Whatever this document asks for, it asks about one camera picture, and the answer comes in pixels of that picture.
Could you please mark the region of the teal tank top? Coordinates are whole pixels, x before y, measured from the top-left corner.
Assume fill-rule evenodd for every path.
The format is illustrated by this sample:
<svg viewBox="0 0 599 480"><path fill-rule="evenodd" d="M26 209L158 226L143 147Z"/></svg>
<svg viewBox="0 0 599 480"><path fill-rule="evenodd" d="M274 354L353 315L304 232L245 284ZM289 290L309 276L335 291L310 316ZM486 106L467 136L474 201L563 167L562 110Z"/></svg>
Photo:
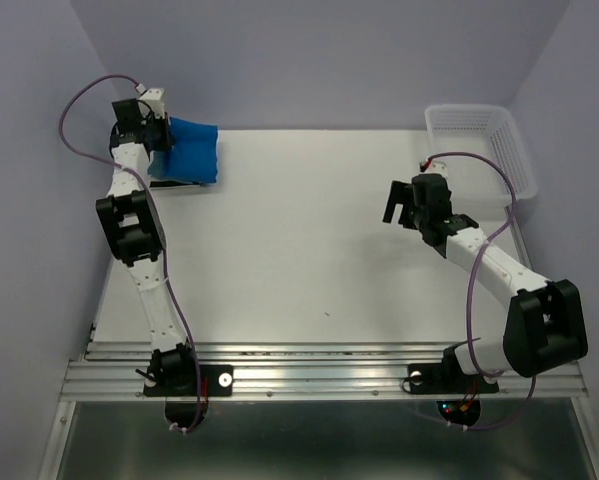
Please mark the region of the teal tank top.
<svg viewBox="0 0 599 480"><path fill-rule="evenodd" d="M166 172L166 161L162 157L154 157L148 167L148 175L154 179L163 180Z"/></svg>

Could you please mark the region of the blue tank top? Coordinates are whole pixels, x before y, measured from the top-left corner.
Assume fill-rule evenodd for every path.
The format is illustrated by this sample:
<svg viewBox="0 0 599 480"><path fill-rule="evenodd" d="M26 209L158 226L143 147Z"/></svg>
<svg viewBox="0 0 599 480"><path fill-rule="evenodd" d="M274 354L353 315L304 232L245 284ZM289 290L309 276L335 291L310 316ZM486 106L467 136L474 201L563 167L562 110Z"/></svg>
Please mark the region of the blue tank top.
<svg viewBox="0 0 599 480"><path fill-rule="evenodd" d="M154 152L166 161L165 178L159 181L214 184L218 176L218 127L170 118L175 144L168 152Z"/></svg>

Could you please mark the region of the black white striped tank top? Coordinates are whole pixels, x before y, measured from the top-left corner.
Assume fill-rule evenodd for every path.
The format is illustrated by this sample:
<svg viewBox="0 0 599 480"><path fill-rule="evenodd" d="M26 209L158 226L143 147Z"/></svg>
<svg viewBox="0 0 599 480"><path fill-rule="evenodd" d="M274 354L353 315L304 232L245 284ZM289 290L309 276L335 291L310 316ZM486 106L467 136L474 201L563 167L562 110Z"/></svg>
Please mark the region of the black white striped tank top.
<svg viewBox="0 0 599 480"><path fill-rule="evenodd" d="M201 187L200 183L181 183L177 181L151 181L149 185L151 190L155 189L173 189L173 188L185 188L185 187Z"/></svg>

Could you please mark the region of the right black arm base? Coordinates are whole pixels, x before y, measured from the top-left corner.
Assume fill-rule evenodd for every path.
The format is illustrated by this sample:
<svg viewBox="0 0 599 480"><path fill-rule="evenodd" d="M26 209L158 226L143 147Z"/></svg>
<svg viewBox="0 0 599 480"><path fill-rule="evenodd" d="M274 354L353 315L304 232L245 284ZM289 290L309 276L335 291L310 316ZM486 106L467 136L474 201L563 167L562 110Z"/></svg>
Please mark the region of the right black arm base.
<svg viewBox="0 0 599 480"><path fill-rule="evenodd" d="M499 392L498 382L479 375L467 375L459 367L438 363L414 363L407 367L401 389L415 396L437 395L437 409L451 425L474 427L481 415L480 394Z"/></svg>

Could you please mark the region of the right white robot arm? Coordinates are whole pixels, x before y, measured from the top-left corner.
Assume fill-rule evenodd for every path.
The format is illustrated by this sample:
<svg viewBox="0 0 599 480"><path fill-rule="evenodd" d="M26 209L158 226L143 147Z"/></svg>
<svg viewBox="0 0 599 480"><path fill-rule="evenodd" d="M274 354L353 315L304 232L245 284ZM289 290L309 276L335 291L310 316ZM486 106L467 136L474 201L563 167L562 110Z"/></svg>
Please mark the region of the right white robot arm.
<svg viewBox="0 0 599 480"><path fill-rule="evenodd" d="M478 339L468 330L465 341L446 348L440 361L411 366L415 388L461 390L474 379L507 371L532 378L587 355L578 288L528 269L496 246L475 220L454 213L442 175L393 181L383 220L419 232L442 258L468 272L470 287L483 286L506 310L500 339Z"/></svg>

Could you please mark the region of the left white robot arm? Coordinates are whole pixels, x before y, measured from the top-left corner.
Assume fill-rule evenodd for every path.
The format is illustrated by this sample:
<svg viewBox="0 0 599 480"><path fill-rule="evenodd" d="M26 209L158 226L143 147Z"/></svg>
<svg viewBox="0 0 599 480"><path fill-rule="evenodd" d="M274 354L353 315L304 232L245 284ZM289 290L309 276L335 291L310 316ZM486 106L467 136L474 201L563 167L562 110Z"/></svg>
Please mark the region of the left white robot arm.
<svg viewBox="0 0 599 480"><path fill-rule="evenodd" d="M166 236L149 189L150 166L174 146L163 91L149 89L116 101L113 111L109 150L114 172L96 212L113 257L126 267L139 294L153 357L148 375L156 381L169 368L170 386L189 394L200 386L202 371L185 360L190 342L169 290Z"/></svg>

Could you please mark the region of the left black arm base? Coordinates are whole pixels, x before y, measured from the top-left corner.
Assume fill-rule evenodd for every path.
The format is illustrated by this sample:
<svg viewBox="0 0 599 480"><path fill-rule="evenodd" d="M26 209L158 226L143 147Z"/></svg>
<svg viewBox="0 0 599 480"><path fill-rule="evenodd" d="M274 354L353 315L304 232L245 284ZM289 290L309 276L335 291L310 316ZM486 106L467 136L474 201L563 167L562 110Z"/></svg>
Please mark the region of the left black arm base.
<svg viewBox="0 0 599 480"><path fill-rule="evenodd" d="M164 416L171 431L189 434L201 426L212 397L232 395L234 367L203 364L188 345L152 352L146 369L135 370L143 380L142 394L165 400Z"/></svg>

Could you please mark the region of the white plastic basket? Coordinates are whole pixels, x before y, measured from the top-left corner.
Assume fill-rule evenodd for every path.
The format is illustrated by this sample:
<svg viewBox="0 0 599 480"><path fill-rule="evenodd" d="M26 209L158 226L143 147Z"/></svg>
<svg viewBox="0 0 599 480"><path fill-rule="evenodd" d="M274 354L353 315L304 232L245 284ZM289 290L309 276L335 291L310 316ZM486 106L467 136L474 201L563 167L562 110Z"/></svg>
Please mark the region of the white plastic basket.
<svg viewBox="0 0 599 480"><path fill-rule="evenodd" d="M538 192L530 157L512 114L483 104L431 105L424 112L433 153L454 152L440 160L448 170L454 199L462 205L505 208L508 185L521 202Z"/></svg>

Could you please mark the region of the aluminium mounting rail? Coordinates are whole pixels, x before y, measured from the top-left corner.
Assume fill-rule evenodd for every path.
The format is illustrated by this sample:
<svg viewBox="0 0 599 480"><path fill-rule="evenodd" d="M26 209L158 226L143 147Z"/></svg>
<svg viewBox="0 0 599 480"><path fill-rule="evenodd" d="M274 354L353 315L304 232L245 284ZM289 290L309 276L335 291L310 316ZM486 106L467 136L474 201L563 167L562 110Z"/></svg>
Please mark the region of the aluminium mounting rail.
<svg viewBox="0 0 599 480"><path fill-rule="evenodd" d="M200 343L204 364L233 368L231 400L399 400L411 365L440 359L442 343ZM143 401L143 344L94 343L69 363L63 401Z"/></svg>

